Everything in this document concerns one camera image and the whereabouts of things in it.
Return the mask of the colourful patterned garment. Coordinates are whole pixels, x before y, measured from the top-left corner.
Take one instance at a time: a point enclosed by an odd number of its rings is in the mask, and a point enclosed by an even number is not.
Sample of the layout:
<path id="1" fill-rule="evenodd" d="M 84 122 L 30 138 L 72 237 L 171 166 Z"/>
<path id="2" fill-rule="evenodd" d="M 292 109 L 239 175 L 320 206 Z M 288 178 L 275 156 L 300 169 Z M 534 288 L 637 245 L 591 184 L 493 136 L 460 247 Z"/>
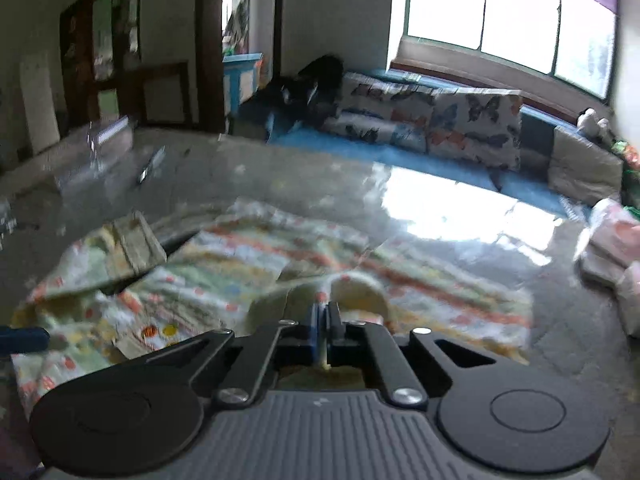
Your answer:
<path id="1" fill-rule="evenodd" d="M 349 321 L 404 334 L 427 326 L 523 359 L 533 299 L 427 255 L 400 237 L 237 200 L 149 223 L 140 212 L 76 240 L 13 322 L 50 334 L 12 356 L 25 411 L 53 388 L 209 330 L 239 336 L 334 301 Z"/>

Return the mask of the clear plastic container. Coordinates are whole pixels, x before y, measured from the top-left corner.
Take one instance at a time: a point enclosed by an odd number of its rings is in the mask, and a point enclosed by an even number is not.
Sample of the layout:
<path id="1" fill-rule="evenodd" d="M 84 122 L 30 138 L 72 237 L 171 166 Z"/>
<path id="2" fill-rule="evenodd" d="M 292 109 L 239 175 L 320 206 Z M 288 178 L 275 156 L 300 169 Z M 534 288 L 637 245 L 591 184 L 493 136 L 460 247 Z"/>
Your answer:
<path id="1" fill-rule="evenodd" d="M 111 168 L 134 146 L 134 129 L 125 116 L 100 122 L 87 133 L 90 167 L 97 172 Z"/>

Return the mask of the white small fridge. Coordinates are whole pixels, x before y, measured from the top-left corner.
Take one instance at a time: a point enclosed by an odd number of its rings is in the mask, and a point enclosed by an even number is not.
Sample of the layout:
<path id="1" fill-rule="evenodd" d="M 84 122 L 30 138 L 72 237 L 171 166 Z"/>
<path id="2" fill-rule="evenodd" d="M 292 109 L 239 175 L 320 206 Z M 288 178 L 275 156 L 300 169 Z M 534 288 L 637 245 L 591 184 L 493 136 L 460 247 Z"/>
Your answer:
<path id="1" fill-rule="evenodd" d="M 37 155 L 60 140 L 46 51 L 24 55 L 20 81 L 32 152 Z"/>

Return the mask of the black marker pen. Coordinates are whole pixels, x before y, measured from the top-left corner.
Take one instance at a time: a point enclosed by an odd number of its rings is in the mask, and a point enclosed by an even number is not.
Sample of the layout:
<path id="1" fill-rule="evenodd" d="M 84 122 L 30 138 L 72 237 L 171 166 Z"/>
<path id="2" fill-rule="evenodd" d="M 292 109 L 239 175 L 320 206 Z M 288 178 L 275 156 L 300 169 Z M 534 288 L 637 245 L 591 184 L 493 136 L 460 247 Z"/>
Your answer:
<path id="1" fill-rule="evenodd" d="M 142 185 L 145 180 L 157 169 L 163 162 L 166 155 L 166 148 L 162 146 L 156 150 L 151 158 L 146 162 L 137 176 L 137 185 Z"/>

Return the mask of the tissue pack near white card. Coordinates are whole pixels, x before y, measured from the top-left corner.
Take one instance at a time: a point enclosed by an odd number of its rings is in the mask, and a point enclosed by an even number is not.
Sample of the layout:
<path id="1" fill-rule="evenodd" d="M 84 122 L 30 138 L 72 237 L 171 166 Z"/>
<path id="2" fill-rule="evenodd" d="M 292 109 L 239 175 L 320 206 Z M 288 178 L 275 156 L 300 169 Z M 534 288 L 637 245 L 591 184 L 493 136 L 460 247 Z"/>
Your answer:
<path id="1" fill-rule="evenodd" d="M 640 263 L 634 261 L 616 284 L 616 298 L 627 336 L 640 335 Z"/>

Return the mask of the pink tissue pack behind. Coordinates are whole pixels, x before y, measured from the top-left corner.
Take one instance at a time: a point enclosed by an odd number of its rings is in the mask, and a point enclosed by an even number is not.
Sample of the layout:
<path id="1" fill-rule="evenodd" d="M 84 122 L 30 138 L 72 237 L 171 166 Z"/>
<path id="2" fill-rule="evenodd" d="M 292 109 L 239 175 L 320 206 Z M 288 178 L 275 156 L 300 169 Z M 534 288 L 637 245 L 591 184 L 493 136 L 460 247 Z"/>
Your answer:
<path id="1" fill-rule="evenodd" d="M 579 269 L 586 278 L 615 287 L 639 260 L 639 219 L 616 200 L 605 198 L 591 209 L 586 234 Z"/>

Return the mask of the blue sofa bench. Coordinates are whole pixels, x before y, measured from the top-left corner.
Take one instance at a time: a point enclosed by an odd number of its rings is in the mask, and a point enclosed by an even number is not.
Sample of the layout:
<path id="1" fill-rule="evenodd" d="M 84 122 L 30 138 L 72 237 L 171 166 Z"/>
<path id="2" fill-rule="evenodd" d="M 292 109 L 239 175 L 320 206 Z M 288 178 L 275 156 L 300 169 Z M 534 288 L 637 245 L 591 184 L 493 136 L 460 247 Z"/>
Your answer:
<path id="1" fill-rule="evenodd" d="M 477 188 L 516 198 L 563 218 L 584 220 L 591 207 L 550 190 L 547 182 L 548 156 L 551 154 L 554 129 L 559 119 L 526 106 L 522 126 L 525 160 L 519 172 L 486 168 L 478 162 L 420 154 L 404 148 L 345 139 L 318 130 L 314 124 L 299 120 L 300 115 L 283 104 L 276 104 L 266 90 L 259 90 L 242 103 L 233 116 L 232 134 L 247 136 L 250 127 L 262 130 L 257 137 L 268 144 L 323 152 L 365 162 L 432 174 Z"/>

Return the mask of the butterfly print cushion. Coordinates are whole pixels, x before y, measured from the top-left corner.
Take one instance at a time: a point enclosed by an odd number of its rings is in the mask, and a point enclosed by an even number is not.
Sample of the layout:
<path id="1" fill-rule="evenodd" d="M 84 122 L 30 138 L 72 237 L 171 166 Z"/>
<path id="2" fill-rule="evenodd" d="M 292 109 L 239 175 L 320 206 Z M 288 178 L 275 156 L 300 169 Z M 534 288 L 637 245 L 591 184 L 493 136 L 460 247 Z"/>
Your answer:
<path id="1" fill-rule="evenodd" d="M 432 92 L 428 151 L 439 157 L 477 162 L 487 168 L 521 167 L 521 93 L 457 88 Z"/>

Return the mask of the butterfly print folded blanket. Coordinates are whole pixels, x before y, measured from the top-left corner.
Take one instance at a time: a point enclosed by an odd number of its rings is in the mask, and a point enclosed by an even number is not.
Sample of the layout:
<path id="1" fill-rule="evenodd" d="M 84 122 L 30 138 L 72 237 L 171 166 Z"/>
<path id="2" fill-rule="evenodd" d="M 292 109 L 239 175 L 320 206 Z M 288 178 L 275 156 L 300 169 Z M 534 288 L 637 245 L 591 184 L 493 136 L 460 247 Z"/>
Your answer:
<path id="1" fill-rule="evenodd" d="M 347 73 L 335 110 L 322 122 L 321 130 L 424 154 L 434 108 L 431 89 Z"/>

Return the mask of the grey sofa cushion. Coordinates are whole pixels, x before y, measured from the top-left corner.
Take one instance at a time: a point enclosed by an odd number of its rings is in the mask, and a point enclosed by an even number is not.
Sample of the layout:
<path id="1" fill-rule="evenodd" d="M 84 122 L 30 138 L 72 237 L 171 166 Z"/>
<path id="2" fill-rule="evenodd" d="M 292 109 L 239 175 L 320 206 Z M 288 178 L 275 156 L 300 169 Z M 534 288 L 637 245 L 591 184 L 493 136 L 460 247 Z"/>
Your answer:
<path id="1" fill-rule="evenodd" d="M 552 191 L 589 206 L 605 198 L 619 200 L 623 169 L 612 153 L 565 128 L 554 128 L 548 168 Z"/>

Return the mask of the black bag on sofa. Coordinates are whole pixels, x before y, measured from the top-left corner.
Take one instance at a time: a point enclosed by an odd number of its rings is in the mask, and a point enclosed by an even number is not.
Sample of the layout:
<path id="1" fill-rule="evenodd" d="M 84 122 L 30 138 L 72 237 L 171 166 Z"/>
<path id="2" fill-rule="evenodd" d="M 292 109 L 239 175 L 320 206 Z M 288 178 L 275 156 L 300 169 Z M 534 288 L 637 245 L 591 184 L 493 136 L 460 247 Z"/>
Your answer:
<path id="1" fill-rule="evenodd" d="M 344 62 L 334 54 L 316 58 L 294 76 L 277 76 L 257 92 L 258 101 L 291 119 L 306 119 L 318 105 L 335 102 Z"/>

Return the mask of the blue white cabinet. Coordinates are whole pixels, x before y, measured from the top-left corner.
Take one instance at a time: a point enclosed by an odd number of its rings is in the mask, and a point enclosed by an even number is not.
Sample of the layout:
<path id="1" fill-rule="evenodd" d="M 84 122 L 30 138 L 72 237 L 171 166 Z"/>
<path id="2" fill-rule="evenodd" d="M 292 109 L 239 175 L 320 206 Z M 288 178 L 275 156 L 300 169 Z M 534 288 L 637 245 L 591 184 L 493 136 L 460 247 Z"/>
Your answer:
<path id="1" fill-rule="evenodd" d="M 224 114 L 235 114 L 250 99 L 259 84 L 261 53 L 226 55 L 224 68 Z"/>

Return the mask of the white plush toy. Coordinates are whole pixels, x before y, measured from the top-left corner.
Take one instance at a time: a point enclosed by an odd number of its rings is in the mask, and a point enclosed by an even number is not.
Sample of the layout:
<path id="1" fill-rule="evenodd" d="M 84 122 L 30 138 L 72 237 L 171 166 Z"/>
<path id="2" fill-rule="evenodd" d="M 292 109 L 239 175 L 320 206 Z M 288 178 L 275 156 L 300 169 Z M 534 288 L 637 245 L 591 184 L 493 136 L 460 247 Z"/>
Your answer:
<path id="1" fill-rule="evenodd" d="M 578 116 L 576 126 L 578 132 L 594 144 L 610 148 L 615 142 L 610 123 L 600 118 L 593 108 L 587 108 Z"/>

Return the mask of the window with green frame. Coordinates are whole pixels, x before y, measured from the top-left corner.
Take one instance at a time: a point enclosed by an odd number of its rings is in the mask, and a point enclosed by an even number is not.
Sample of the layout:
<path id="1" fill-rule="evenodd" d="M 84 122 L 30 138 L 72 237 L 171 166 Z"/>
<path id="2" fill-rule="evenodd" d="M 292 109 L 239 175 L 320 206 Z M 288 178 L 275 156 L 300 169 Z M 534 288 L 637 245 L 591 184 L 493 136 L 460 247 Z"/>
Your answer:
<path id="1" fill-rule="evenodd" d="M 619 1 L 407 0 L 405 31 L 559 78 L 604 100 Z"/>

